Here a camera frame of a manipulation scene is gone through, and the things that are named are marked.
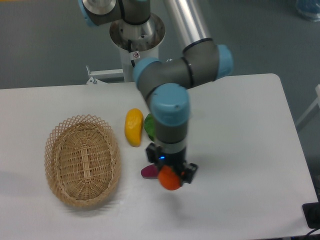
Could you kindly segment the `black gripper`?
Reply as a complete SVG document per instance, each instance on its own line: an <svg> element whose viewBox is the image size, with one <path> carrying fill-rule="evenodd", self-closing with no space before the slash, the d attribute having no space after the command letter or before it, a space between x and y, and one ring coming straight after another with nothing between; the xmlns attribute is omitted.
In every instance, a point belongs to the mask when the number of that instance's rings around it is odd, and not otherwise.
<svg viewBox="0 0 320 240"><path fill-rule="evenodd" d="M187 148L174 153L164 152L161 146L157 146L151 142L145 149L147 159L157 169L161 169L164 165L169 166L177 174L180 180L180 186L191 184L197 171L198 165L195 163L187 163Z"/></svg>

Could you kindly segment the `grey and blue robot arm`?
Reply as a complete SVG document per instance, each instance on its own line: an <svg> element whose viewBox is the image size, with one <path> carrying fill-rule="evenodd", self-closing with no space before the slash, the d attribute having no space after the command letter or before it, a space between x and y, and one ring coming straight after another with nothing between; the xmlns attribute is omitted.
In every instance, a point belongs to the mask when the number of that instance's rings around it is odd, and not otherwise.
<svg viewBox="0 0 320 240"><path fill-rule="evenodd" d="M79 8L88 25L111 23L113 42L129 55L131 75L154 121L154 140L146 148L157 168L158 181L173 191L191 183L198 166L186 161L190 98L188 89L215 81L233 70L233 57L225 45L214 43L196 0L166 0L182 57L161 62L140 56L161 43L161 20L151 13L148 0L81 0Z"/></svg>

